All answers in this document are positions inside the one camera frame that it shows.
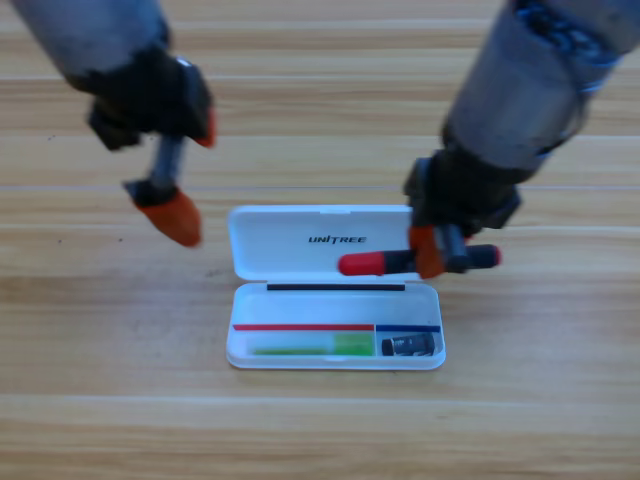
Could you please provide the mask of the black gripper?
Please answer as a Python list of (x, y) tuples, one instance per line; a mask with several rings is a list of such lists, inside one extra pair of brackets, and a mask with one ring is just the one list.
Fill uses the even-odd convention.
[(150, 49), (121, 68), (92, 73), (88, 85), (94, 95), (88, 123), (108, 150), (137, 146), (147, 133), (160, 135), (149, 175), (124, 188), (160, 233), (181, 246), (198, 246), (201, 215), (177, 179), (186, 139), (216, 145), (213, 97), (199, 68)]
[(411, 208), (409, 246), (421, 279), (500, 264), (498, 247), (468, 241), (484, 229), (506, 225), (521, 204), (516, 186), (483, 179), (440, 150), (415, 161), (403, 193)]

